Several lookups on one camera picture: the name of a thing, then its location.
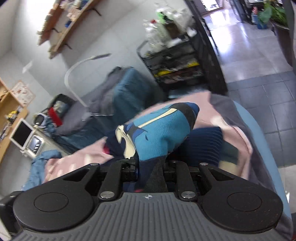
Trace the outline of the blue cartoon print garment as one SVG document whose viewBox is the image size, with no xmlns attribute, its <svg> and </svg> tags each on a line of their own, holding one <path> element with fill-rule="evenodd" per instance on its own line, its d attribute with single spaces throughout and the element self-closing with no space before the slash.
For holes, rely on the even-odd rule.
<svg viewBox="0 0 296 241">
<path fill-rule="evenodd" d="M 193 130 L 199 107 L 192 102 L 167 105 L 119 125 L 107 135 L 105 147 L 118 159 L 134 159 L 138 164 L 135 192 L 167 191 L 163 165 Z"/>
</svg>

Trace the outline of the red and grey pillow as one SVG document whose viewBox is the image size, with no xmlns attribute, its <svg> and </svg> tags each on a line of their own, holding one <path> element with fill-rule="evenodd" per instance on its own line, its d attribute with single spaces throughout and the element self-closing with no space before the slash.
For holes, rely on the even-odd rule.
<svg viewBox="0 0 296 241">
<path fill-rule="evenodd" d="M 64 94 L 58 94 L 53 98 L 48 105 L 48 116 L 56 126 L 62 125 L 64 115 L 74 103 L 75 101 L 72 98 Z"/>
</svg>

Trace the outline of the upper wooden wall shelf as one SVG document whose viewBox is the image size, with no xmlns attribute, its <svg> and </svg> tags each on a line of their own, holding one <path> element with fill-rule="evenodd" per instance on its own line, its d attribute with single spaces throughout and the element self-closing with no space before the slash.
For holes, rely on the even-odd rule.
<svg viewBox="0 0 296 241">
<path fill-rule="evenodd" d="M 48 49 L 49 58 L 53 59 L 60 54 L 65 46 L 71 49 L 67 41 L 80 23 L 91 11 L 96 12 L 99 16 L 101 15 L 96 9 L 99 3 L 100 0 L 55 1 L 44 20 L 41 30 L 37 32 L 39 36 L 37 45 L 40 46 L 50 41 L 52 33 L 55 32 L 56 37 L 53 38 Z"/>
</svg>

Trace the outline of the light blue sheet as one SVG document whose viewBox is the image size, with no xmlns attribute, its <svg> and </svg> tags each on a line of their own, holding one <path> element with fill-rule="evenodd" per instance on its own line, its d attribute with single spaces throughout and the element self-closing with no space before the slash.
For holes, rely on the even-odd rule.
<svg viewBox="0 0 296 241">
<path fill-rule="evenodd" d="M 208 92 L 186 96 L 181 100 L 195 101 L 201 108 L 194 130 L 221 129 L 223 144 L 218 148 L 219 167 L 276 192 L 283 202 L 285 216 L 291 218 L 277 165 L 252 115 L 230 98 Z M 90 163 L 109 162 L 113 155 L 103 149 L 106 140 L 106 137 L 102 137 L 66 156 L 56 149 L 41 152 L 32 160 L 30 174 L 22 190 L 29 190 Z"/>
</svg>

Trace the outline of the pink polka dot blanket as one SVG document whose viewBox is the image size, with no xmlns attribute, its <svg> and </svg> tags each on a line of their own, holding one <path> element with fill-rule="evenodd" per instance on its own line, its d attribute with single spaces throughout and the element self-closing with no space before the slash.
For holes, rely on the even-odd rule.
<svg viewBox="0 0 296 241">
<path fill-rule="evenodd" d="M 203 129 L 206 129 L 211 131 L 214 128 L 219 129 L 220 132 L 222 132 L 223 142 L 218 167 L 247 180 L 249 178 L 250 160 L 253 153 L 252 144 L 239 127 L 229 125 L 224 121 L 221 114 L 214 108 L 215 100 L 219 103 L 224 100 L 227 103 L 233 103 L 228 97 L 204 91 L 168 101 L 167 103 L 156 104 L 151 108 L 142 111 L 137 116 L 142 117 L 145 114 L 160 110 L 165 107 L 166 104 L 186 101 L 197 104 L 200 108 L 200 112 L 193 130 L 202 131 Z M 45 165 L 45 178 L 42 182 L 45 183 L 51 181 L 90 163 L 104 164 L 111 160 L 113 156 L 103 149 L 106 145 L 106 141 L 107 137 L 102 137 L 100 140 L 78 150 L 74 154 L 60 159 L 49 159 Z"/>
</svg>

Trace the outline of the grey towel on bed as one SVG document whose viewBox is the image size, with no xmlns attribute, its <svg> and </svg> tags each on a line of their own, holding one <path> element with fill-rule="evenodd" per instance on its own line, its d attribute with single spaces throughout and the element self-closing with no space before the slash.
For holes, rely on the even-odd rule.
<svg viewBox="0 0 296 241">
<path fill-rule="evenodd" d="M 89 110 L 92 113 L 111 116 L 114 114 L 114 90 L 131 67 L 116 67 L 108 73 L 105 80 L 89 94 Z"/>
</svg>

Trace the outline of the wooden wall shelf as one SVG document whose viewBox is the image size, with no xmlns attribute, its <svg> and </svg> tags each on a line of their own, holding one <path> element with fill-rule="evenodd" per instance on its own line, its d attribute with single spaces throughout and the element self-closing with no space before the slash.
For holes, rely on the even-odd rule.
<svg viewBox="0 0 296 241">
<path fill-rule="evenodd" d="M 67 41 L 80 23 L 91 11 L 96 12 L 99 16 L 101 15 L 96 9 L 99 3 L 100 0 L 55 1 L 44 20 L 41 30 L 37 32 L 39 36 L 37 45 L 40 46 L 50 41 L 52 33 L 55 32 L 56 37 L 53 38 L 48 49 L 49 58 L 53 59 L 60 54 L 65 46 L 71 49 Z"/>
<path fill-rule="evenodd" d="M 11 90 L 1 80 L 1 105 L 0 105 L 0 128 L 1 128 L 1 162 L 8 150 L 11 140 L 10 134 L 21 118 L 28 115 L 28 110 L 16 99 Z"/>
</svg>

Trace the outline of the white gooseneck lamp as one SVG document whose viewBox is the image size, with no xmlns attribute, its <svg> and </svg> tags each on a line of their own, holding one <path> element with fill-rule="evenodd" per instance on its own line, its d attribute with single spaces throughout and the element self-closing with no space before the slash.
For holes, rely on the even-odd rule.
<svg viewBox="0 0 296 241">
<path fill-rule="evenodd" d="M 83 74 L 85 74 L 85 70 L 82 70 L 85 65 L 87 65 L 90 62 L 94 62 L 99 59 L 104 59 L 110 57 L 111 53 L 105 53 L 100 55 L 94 55 L 90 56 L 86 59 L 80 60 L 74 65 L 72 65 L 66 72 L 64 76 L 64 84 L 68 91 L 76 98 L 77 101 L 79 101 L 85 108 L 88 108 L 88 105 L 81 99 L 80 95 L 76 92 L 75 84 L 78 82 L 81 82 L 81 79 L 83 80 L 85 77 Z"/>
</svg>

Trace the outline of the white monitor device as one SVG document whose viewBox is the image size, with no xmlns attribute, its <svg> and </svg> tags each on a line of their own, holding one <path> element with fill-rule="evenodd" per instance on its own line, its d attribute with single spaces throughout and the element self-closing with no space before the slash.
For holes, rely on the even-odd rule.
<svg viewBox="0 0 296 241">
<path fill-rule="evenodd" d="M 45 143 L 37 131 L 23 118 L 18 121 L 9 139 L 23 155 L 32 159 L 38 156 Z"/>
</svg>

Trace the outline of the blue covered massage bed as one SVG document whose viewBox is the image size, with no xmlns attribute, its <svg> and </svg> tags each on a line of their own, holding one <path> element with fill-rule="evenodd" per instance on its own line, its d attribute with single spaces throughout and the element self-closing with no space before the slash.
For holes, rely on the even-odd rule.
<svg viewBox="0 0 296 241">
<path fill-rule="evenodd" d="M 88 106 L 90 92 L 82 97 Z M 113 115 L 92 113 L 89 107 L 85 108 L 76 100 L 64 115 L 62 125 L 51 131 L 51 137 L 67 152 L 74 153 L 155 104 L 156 92 L 157 87 L 153 82 L 131 67 L 114 90 Z"/>
</svg>

